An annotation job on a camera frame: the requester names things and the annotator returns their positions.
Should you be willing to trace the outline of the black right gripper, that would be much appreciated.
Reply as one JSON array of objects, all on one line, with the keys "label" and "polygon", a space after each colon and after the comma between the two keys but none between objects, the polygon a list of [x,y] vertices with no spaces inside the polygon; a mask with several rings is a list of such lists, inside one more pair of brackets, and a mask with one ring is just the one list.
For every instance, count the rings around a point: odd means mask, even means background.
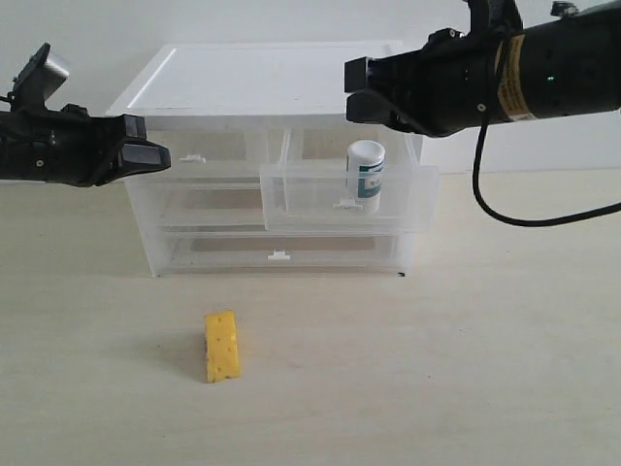
[{"label": "black right gripper", "polygon": [[[401,132],[447,137],[481,124],[498,48],[514,31],[512,1],[469,1],[470,29],[445,27],[419,50],[344,64],[345,118]],[[387,106],[365,91],[387,92]]]}]

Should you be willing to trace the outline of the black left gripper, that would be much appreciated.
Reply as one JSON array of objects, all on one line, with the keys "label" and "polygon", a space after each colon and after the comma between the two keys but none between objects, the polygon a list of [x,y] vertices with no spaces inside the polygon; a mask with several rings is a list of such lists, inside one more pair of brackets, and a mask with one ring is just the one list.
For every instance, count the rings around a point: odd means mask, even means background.
[{"label": "black left gripper", "polygon": [[171,168],[167,148],[126,138],[147,139],[142,116],[95,117],[75,105],[3,111],[1,179],[91,187]]}]

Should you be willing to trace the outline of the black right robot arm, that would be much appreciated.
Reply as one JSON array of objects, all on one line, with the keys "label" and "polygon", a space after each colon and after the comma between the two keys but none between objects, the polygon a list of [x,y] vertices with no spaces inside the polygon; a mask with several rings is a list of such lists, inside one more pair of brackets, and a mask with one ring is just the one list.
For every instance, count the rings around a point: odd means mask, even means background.
[{"label": "black right robot arm", "polygon": [[483,123],[573,117],[620,108],[620,4],[527,27],[513,1],[471,1],[469,31],[429,35],[419,50],[343,66],[345,117],[444,138]]}]

